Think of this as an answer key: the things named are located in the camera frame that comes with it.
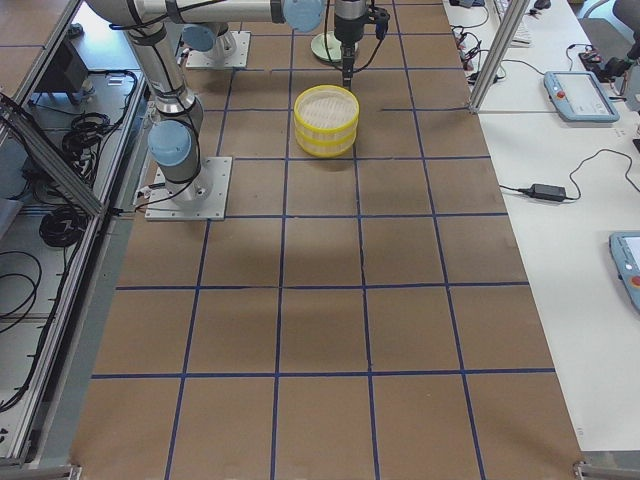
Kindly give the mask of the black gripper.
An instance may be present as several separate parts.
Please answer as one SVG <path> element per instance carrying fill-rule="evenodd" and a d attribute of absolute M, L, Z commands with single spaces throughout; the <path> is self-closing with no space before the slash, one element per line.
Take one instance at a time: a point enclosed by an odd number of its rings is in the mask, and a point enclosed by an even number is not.
<path fill-rule="evenodd" d="M 356 42 L 364 36 L 366 25 L 375 26 L 376 39 L 381 41 L 388 32 L 389 12 L 366 0 L 337 0 L 334 2 L 334 35 L 341 44 L 342 85 L 350 86 L 354 75 Z"/>

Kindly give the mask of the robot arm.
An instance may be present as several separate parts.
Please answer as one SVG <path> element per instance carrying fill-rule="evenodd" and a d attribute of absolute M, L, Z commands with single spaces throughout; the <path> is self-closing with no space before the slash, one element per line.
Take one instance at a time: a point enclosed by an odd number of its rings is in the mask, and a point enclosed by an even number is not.
<path fill-rule="evenodd" d="M 162 119 L 187 117 L 200 111 L 194 92 L 176 63 L 175 50 L 165 24 L 225 26 L 230 22 L 287 24 L 294 30 L 315 29 L 328 6 L 326 1 L 90 1 L 88 5 L 110 28 L 124 32 L 150 83 Z M 341 42 L 341 75 L 351 85 L 355 45 L 367 25 L 376 27 L 376 38 L 387 34 L 390 15 L 372 1 L 336 1 L 334 34 Z"/>

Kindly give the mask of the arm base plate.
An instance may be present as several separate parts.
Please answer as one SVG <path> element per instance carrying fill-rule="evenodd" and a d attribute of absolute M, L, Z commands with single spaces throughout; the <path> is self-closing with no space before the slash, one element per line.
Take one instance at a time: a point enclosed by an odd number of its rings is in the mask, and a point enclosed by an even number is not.
<path fill-rule="evenodd" d="M 165 180 L 157 167 L 155 182 L 164 183 L 153 189 L 148 199 L 150 205 L 144 214 L 148 221 L 223 221 L 233 159 L 231 157 L 206 157 L 201 161 L 198 176 L 188 186 Z"/>
<path fill-rule="evenodd" d="M 247 66 L 251 33 L 226 31 L 217 35 L 194 26 L 186 28 L 183 40 L 190 49 L 186 60 L 188 69 L 243 69 Z"/>

